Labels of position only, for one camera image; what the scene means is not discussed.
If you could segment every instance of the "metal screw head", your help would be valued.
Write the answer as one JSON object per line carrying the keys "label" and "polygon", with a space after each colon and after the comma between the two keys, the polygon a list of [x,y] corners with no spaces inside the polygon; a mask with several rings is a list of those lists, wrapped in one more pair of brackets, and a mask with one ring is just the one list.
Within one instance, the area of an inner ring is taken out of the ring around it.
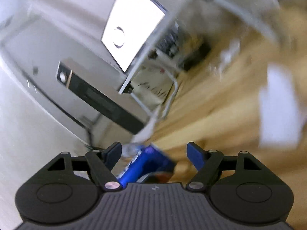
{"label": "metal screw head", "polygon": [[120,184],[118,182],[107,182],[104,186],[106,189],[118,189]]}
{"label": "metal screw head", "polygon": [[63,83],[65,83],[66,80],[67,80],[67,76],[66,76],[65,73],[60,73],[60,74],[59,74],[59,78],[61,79],[61,81],[62,81]]}
{"label": "metal screw head", "polygon": [[189,184],[189,187],[192,189],[202,189],[204,187],[204,184],[202,182],[191,182]]}

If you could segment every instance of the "blue package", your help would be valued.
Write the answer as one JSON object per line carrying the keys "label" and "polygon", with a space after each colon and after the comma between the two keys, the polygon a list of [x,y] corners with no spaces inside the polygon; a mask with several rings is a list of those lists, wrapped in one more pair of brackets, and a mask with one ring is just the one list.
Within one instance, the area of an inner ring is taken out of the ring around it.
{"label": "blue package", "polygon": [[152,145],[141,147],[136,156],[117,176],[125,188],[129,182],[136,182],[143,175],[156,171],[173,172],[175,163]]}

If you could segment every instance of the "black bracket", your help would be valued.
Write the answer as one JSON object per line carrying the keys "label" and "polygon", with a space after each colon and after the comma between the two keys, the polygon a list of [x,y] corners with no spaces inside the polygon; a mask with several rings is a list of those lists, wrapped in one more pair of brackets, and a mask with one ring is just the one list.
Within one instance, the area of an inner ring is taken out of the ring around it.
{"label": "black bracket", "polygon": [[[101,194],[122,189],[111,173],[121,155],[119,142],[80,157],[71,157],[66,151],[60,153],[17,191],[15,203],[20,216],[48,224],[82,217],[94,207]],[[75,175],[74,171],[86,171],[90,180]]]}
{"label": "black bracket", "polygon": [[[187,156],[199,172],[186,189],[205,193],[226,217],[247,224],[286,220],[294,202],[291,189],[249,152],[224,156],[190,142]],[[220,179],[224,170],[235,172]]]}
{"label": "black bracket", "polygon": [[131,94],[133,91],[133,86],[131,85],[131,81],[129,81],[129,83],[127,84],[127,86],[125,87],[123,93],[124,94]]}

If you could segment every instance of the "wooden table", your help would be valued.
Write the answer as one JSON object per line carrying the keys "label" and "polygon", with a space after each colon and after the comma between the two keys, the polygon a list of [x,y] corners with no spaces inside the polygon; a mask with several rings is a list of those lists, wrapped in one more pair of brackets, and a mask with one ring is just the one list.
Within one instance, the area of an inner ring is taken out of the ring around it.
{"label": "wooden table", "polygon": [[[186,160],[185,146],[190,141],[206,150],[220,150],[225,155],[237,155],[240,150],[251,152],[291,187],[295,202],[288,223],[296,230],[305,230],[307,127],[295,150],[258,147],[258,94],[267,83],[269,62],[286,66],[292,72],[300,102],[307,105],[307,11],[284,6],[279,17],[289,33],[282,45],[269,42],[250,30],[242,40],[240,54],[222,77],[209,74],[208,64],[229,46],[229,39],[236,34],[234,30],[203,63],[181,74],[181,86],[169,115],[157,125],[151,141],[176,161]],[[180,177],[186,182],[195,172],[191,168]]]}

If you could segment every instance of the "white paper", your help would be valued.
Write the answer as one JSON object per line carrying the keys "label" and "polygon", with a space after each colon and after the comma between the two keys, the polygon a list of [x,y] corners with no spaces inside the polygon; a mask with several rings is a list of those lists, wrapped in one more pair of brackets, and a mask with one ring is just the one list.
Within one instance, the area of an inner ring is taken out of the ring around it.
{"label": "white paper", "polygon": [[267,87],[259,93],[260,146],[295,148],[306,114],[300,110],[292,75],[280,65],[270,63],[267,81]]}
{"label": "white paper", "polygon": [[[164,15],[151,0],[115,1],[101,40],[124,72]],[[120,47],[114,43],[118,27],[124,33]]]}

